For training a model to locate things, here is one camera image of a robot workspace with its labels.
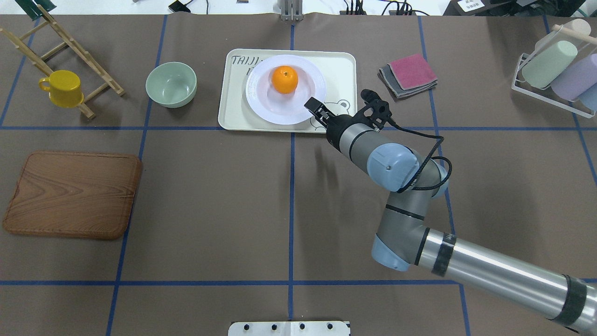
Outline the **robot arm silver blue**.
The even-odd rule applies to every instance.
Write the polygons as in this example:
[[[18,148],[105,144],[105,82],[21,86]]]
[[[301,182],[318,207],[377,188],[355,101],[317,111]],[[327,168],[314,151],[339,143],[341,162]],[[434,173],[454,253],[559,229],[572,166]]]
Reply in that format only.
[[[572,130],[412,129],[387,102],[354,116],[311,98],[327,141],[389,192],[373,257],[415,266],[596,334],[596,185]]]

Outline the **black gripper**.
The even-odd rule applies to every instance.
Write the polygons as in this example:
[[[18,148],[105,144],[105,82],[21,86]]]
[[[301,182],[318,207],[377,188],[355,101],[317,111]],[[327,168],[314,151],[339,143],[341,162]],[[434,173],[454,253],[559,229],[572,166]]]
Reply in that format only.
[[[314,97],[305,102],[304,107],[313,115],[314,130],[326,130],[328,143],[340,143],[342,134],[352,125],[361,123],[348,114],[335,115],[324,103]]]

